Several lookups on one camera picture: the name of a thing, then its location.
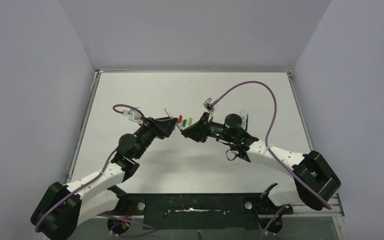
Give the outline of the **blue gel pen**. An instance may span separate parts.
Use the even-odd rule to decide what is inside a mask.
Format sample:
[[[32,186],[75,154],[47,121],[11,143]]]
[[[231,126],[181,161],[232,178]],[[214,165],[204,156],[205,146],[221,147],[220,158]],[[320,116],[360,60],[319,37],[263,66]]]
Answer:
[[[245,131],[248,131],[249,126],[249,114],[247,113],[245,116]]]

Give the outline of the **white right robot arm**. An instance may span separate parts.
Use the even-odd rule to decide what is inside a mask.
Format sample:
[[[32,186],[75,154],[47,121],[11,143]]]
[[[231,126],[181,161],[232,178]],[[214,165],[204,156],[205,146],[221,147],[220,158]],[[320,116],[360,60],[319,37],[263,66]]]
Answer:
[[[208,112],[199,121],[183,129],[181,134],[198,143],[208,138],[229,146],[235,158],[258,163],[282,172],[293,183],[273,183],[261,198],[274,206],[305,204],[320,211],[341,186],[341,181],[321,153],[299,153],[270,146],[242,128],[242,118],[231,113],[224,123],[214,122]]]

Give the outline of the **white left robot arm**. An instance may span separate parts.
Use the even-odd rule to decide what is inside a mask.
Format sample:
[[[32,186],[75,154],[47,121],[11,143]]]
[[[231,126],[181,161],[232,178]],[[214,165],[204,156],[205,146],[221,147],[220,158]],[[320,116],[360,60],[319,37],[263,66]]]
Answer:
[[[35,232],[50,240],[66,240],[82,222],[118,204],[116,187],[131,178],[137,162],[155,139],[168,138],[177,124],[175,117],[146,118],[134,133],[123,134],[101,169],[77,181],[55,182],[45,191],[30,218]]]

